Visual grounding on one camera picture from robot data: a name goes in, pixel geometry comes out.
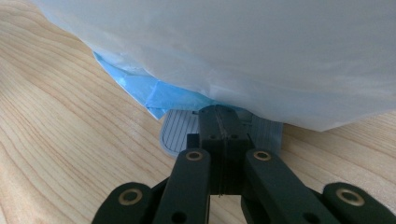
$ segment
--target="wood grain surface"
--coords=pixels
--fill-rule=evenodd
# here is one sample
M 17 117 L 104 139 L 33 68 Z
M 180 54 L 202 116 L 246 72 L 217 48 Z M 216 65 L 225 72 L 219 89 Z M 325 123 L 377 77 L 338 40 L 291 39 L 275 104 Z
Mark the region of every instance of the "wood grain surface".
M 0 0 L 0 223 L 90 223 L 120 184 L 149 186 L 175 160 L 154 119 L 80 40 L 25 0 Z M 396 113 L 325 133 L 286 125 L 281 157 L 305 184 L 357 185 L 396 213 Z M 210 223 L 245 223 L 212 197 Z

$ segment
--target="plastic bag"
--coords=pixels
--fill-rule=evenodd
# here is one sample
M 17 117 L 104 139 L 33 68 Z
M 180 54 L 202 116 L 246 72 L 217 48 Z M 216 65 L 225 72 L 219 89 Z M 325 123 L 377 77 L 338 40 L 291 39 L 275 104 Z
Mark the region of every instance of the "plastic bag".
M 128 76 L 208 104 L 317 131 L 396 107 L 396 1 L 33 2 Z

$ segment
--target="white bag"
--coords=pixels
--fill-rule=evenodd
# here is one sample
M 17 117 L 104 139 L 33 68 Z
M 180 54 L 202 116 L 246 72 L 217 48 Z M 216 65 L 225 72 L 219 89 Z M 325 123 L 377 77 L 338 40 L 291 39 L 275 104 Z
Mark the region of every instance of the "white bag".
M 396 1 L 33 0 L 108 63 L 324 131 L 396 108 Z

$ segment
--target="wooden table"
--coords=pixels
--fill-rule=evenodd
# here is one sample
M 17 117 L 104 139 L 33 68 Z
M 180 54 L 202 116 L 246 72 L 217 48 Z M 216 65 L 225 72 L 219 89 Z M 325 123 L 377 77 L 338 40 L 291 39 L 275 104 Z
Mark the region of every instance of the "wooden table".
M 175 160 L 154 119 L 92 52 L 26 0 L 0 0 L 0 223 L 89 223 L 116 186 L 154 186 Z M 315 190 L 345 181 L 396 213 L 396 113 L 316 133 L 286 125 L 281 157 Z M 245 223 L 212 197 L 211 223 Z

